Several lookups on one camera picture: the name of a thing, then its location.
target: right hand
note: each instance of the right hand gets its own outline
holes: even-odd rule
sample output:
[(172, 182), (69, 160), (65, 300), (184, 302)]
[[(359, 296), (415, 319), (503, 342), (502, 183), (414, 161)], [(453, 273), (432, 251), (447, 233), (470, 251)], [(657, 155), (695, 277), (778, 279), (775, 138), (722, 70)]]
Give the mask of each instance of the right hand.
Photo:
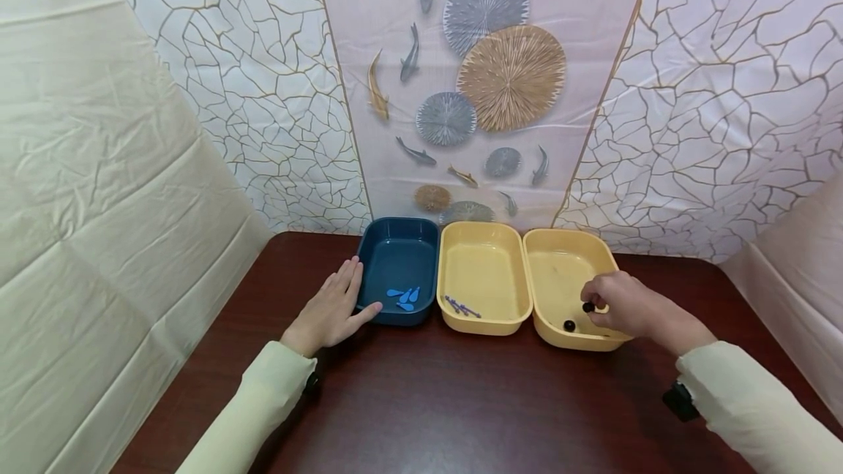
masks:
[(580, 298), (598, 309), (610, 307), (588, 314), (596, 326), (647, 337), (677, 357), (717, 340), (694, 315), (623, 271), (595, 276)]

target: wooden table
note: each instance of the wooden table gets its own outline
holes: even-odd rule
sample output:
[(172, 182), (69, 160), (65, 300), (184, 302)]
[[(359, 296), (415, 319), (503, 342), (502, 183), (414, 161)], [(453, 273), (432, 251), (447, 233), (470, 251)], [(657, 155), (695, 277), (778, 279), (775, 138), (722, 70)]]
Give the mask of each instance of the wooden table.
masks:
[[(267, 245), (123, 453), (115, 473), (172, 473), (359, 238), (304, 233)], [(617, 256), (622, 269), (749, 351), (838, 435), (813, 390), (715, 266)], [(662, 406), (672, 359), (647, 341), (614, 353), (458, 334), (437, 309), (419, 328), (366, 326), (321, 357), (321, 392), (271, 437), (254, 473), (750, 473), (703, 421)]]

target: cream sleeve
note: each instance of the cream sleeve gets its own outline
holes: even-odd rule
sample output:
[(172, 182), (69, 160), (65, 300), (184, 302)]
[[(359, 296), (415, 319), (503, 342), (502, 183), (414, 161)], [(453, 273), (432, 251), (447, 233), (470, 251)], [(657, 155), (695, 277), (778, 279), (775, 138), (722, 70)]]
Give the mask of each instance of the cream sleeve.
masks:
[(843, 473), (841, 441), (741, 348), (715, 342), (676, 367), (708, 428), (757, 473)]
[(281, 342), (267, 343), (177, 474), (247, 473), (266, 438), (295, 407), (315, 368), (315, 359), (301, 357)]

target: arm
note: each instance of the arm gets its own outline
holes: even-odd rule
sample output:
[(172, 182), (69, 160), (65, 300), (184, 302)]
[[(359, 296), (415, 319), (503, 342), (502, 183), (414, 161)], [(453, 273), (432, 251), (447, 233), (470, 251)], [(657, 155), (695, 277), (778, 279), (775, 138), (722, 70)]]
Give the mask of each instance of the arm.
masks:
[(268, 342), (177, 474), (248, 472), (263, 442), (296, 406), (315, 368), (315, 359)]
[(370, 304), (357, 315), (362, 264), (353, 258), (328, 276), (314, 298), (284, 332), (269, 342), (243, 374), (234, 397), (222, 409), (177, 474), (241, 474), (266, 438), (288, 417), (316, 368), (322, 347), (338, 345), (381, 311)]
[(610, 307), (588, 314), (594, 324), (648, 337), (676, 356), (680, 381), (708, 428), (756, 472), (843, 472), (837, 437), (747, 352), (717, 341), (694, 315), (623, 272), (588, 282), (582, 300)]

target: blue plastic tray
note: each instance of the blue plastic tray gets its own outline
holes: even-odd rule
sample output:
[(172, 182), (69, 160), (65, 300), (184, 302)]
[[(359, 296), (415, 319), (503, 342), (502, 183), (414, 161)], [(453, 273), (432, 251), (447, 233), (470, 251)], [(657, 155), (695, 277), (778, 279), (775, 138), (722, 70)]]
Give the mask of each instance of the blue plastic tray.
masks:
[[(415, 326), (430, 313), (436, 295), (439, 258), (439, 227), (428, 219), (380, 218), (366, 228), (357, 248), (364, 263), (364, 281), (357, 296), (357, 309), (381, 302), (383, 309), (373, 322), (390, 326)], [(400, 297), (389, 290), (415, 290), (412, 312), (398, 306)]]

